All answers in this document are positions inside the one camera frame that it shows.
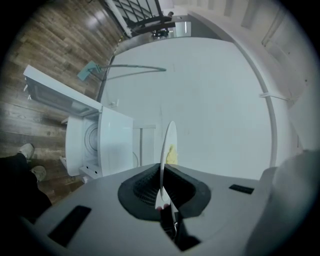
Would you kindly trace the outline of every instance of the black slot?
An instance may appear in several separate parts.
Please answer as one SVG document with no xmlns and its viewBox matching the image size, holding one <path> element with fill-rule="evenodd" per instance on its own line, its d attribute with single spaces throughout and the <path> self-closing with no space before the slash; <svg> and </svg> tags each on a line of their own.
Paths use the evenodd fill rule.
<svg viewBox="0 0 320 256">
<path fill-rule="evenodd" d="M 66 247 L 90 211 L 90 208 L 78 205 L 56 226 L 49 237 Z"/>
<path fill-rule="evenodd" d="M 233 184 L 232 186 L 230 186 L 229 189 L 235 190 L 238 192 L 242 192 L 242 193 L 246 193 L 249 195 L 251 195 L 252 192 L 255 190 L 254 188 L 251 188 L 251 187 L 240 186 L 240 185 L 236 185 L 236 184 Z"/>
</svg>

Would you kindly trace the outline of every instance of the shoe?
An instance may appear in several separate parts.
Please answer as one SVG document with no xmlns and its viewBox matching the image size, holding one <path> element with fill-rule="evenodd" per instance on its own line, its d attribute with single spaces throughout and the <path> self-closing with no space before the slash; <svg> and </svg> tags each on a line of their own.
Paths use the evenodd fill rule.
<svg viewBox="0 0 320 256">
<path fill-rule="evenodd" d="M 18 151 L 18 153 L 23 154 L 27 160 L 30 160 L 34 152 L 35 147 L 31 143 L 24 144 Z"/>
<path fill-rule="evenodd" d="M 43 181 L 47 175 L 46 168 L 41 165 L 33 167 L 30 171 L 35 175 L 37 182 Z"/>
</svg>

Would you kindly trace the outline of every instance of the yellow object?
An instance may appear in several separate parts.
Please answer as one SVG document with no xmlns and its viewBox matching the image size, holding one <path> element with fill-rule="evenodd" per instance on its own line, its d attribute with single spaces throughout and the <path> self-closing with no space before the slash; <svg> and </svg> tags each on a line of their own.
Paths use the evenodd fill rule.
<svg viewBox="0 0 320 256">
<path fill-rule="evenodd" d="M 177 165 L 178 164 L 178 154 L 175 145 L 171 144 L 169 153 L 166 156 L 165 160 L 166 164 L 172 164 L 172 165 Z"/>
</svg>

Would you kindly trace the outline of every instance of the black pants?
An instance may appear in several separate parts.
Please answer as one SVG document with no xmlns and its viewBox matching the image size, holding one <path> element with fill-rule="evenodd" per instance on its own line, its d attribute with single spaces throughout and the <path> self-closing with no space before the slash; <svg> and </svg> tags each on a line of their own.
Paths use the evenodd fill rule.
<svg viewBox="0 0 320 256">
<path fill-rule="evenodd" d="M 49 198 L 38 189 L 37 178 L 21 153 L 0 158 L 5 202 L 4 211 L 25 217 L 31 223 L 51 206 Z"/>
</svg>

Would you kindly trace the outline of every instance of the white cabinet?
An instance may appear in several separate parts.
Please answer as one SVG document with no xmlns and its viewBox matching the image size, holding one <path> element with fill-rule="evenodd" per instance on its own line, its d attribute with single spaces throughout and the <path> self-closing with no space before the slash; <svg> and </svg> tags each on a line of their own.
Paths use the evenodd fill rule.
<svg viewBox="0 0 320 256">
<path fill-rule="evenodd" d="M 32 100 L 69 114 L 64 164 L 70 176 L 96 179 L 133 168 L 131 117 L 102 106 L 30 65 L 23 74 Z"/>
</svg>

